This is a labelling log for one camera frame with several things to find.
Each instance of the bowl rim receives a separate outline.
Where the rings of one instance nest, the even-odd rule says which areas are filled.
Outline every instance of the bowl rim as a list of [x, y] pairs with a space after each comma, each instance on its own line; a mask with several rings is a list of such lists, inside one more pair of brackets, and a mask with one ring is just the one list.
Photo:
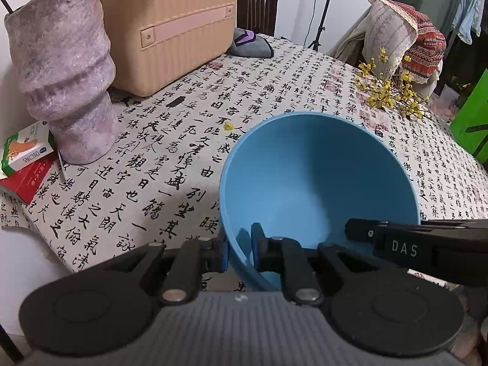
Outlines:
[[253, 133], [255, 133], [257, 130], [259, 130], [262, 126], [269, 124], [272, 121], [275, 121], [277, 119], [284, 119], [286, 117], [293, 117], [293, 116], [320, 116], [320, 117], [323, 117], [325, 119], [335, 119], [337, 121], [346, 123], [348, 125], [351, 125], [357, 129], [361, 130], [362, 132], [366, 133], [368, 136], [373, 138], [376, 142], [381, 144], [381, 146], [385, 149], [385, 151], [388, 152], [390, 154], [390, 156], [393, 157], [394, 160], [397, 162], [398, 166], [401, 168], [401, 170], [403, 172], [403, 175], [405, 176], [406, 181], [408, 181], [408, 183], [410, 184], [410, 189], [411, 189], [412, 194], [413, 194], [414, 199], [415, 199], [415, 208], [416, 208], [416, 212], [417, 212], [417, 224], [420, 224], [420, 209], [419, 209], [419, 203], [418, 203], [418, 196], [415, 192], [412, 181], [411, 181], [410, 177], [408, 176], [407, 172], [405, 171], [405, 169], [403, 168], [403, 166], [401, 165], [401, 162], [399, 161], [397, 156], [394, 155], [392, 153], [392, 151], [389, 148], [387, 148], [386, 145], [384, 145], [383, 142], [381, 140], [379, 140], [376, 135], [370, 133], [367, 129], [356, 124], [355, 122], [351, 122], [351, 121], [344, 119], [342, 117], [337, 117], [337, 116], [334, 116], [334, 115], [328, 114], [328, 113], [318, 113], [318, 112], [313, 112], [313, 111], [299, 111], [299, 112], [283, 113], [283, 114], [280, 114], [278, 116], [266, 118], [265, 120], [261, 121], [259, 124], [253, 126], [251, 129], [249, 129], [244, 134], [244, 136], [242, 136], [238, 140], [236, 145], [230, 151], [227, 159], [225, 160], [224, 168], [222, 169], [222, 172], [220, 175], [220, 181], [219, 181], [219, 205], [220, 205], [221, 230], [225, 233], [225, 237], [230, 242], [231, 251], [234, 252], [235, 256], [239, 259], [239, 261], [242, 264], [240, 266], [239, 270], [242, 270], [242, 268], [244, 268], [248, 274], [250, 273], [252, 275], [253, 279], [257, 279], [257, 281], [254, 282], [255, 285], [260, 285], [261, 287], [266, 288], [267, 290], [269, 290], [268, 288], [271, 285], [270, 282], [267, 279], [265, 279], [258, 271], [256, 271], [253, 263], [251, 263], [249, 261], [249, 259], [246, 257], [246, 255], [242, 251], [241, 247], [237, 243], [236, 236], [229, 236], [226, 229], [225, 229], [226, 226], [227, 227], [230, 226], [230, 217], [229, 217], [227, 210], [226, 210], [226, 207], [225, 207], [225, 181], [226, 181], [226, 178], [228, 175], [230, 164], [232, 163], [232, 160], [233, 160], [236, 152], [239, 150], [239, 148], [242, 146], [242, 144], [245, 142], [245, 140], [248, 137], [250, 137]]

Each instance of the tripod stand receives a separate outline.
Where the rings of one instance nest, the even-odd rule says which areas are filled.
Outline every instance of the tripod stand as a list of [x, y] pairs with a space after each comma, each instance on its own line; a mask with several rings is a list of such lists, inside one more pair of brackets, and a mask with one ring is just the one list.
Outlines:
[[327, 10], [329, 8], [329, 3], [330, 3], [330, 0], [327, 0], [325, 2], [324, 12], [322, 14], [322, 20], [320, 21], [319, 29], [317, 30], [317, 37], [308, 46], [309, 48], [312, 48], [314, 51], [318, 51], [319, 50], [319, 46], [320, 46], [320, 42], [319, 42], [320, 41], [320, 35], [321, 35], [322, 31], [325, 30], [324, 22], [325, 22], [325, 16], [327, 15]]

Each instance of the beige suitcase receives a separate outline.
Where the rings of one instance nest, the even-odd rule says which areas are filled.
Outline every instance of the beige suitcase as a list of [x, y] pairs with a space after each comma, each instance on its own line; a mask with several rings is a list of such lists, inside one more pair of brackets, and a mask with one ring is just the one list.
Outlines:
[[102, 0], [113, 86], [149, 96], [224, 53], [236, 0]]

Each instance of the cable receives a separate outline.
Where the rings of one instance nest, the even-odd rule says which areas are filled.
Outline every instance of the cable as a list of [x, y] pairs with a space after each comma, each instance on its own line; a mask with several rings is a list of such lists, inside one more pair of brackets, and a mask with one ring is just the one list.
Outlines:
[[0, 325], [0, 347], [5, 351], [12, 362], [16, 363], [24, 359], [24, 356], [15, 346], [2, 325]]
[[316, 6], [316, 4], [317, 4], [317, 0], [313, 0], [313, 13], [312, 13], [312, 19], [310, 20], [310, 24], [309, 24], [309, 26], [308, 26], [308, 32], [307, 32], [307, 36], [305, 37], [305, 41], [303, 42], [303, 46], [305, 46], [305, 45], [306, 45], [308, 35], [310, 34], [310, 28], [312, 27], [313, 17], [315, 16], [315, 6]]
[[2, 2], [3, 6], [7, 9], [8, 13], [12, 13], [13, 12], [12, 8], [7, 3], [7, 0], [0, 0], [0, 1]]

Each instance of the black pole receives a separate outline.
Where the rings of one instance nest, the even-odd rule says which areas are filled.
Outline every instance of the black pole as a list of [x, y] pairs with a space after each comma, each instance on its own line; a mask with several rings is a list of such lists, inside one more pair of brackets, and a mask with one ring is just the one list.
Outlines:
[[330, 0], [327, 0], [325, 2], [324, 13], [322, 14], [322, 20], [320, 21], [320, 26], [319, 26], [319, 29], [317, 31], [317, 37], [308, 46], [309, 48], [311, 48], [313, 46], [313, 50], [314, 51], [318, 51], [319, 50], [319, 46], [320, 46], [320, 42], [319, 42], [320, 41], [320, 35], [321, 35], [322, 31], [325, 30], [324, 22], [325, 22], [325, 16], [327, 15], [327, 10], [329, 9], [329, 3], [330, 3]]
[[22, 353], [15, 346], [10, 337], [8, 337], [7, 332], [3, 330], [2, 325], [0, 325], [0, 347], [3, 348], [13, 363], [20, 362], [22, 359], [24, 359]]

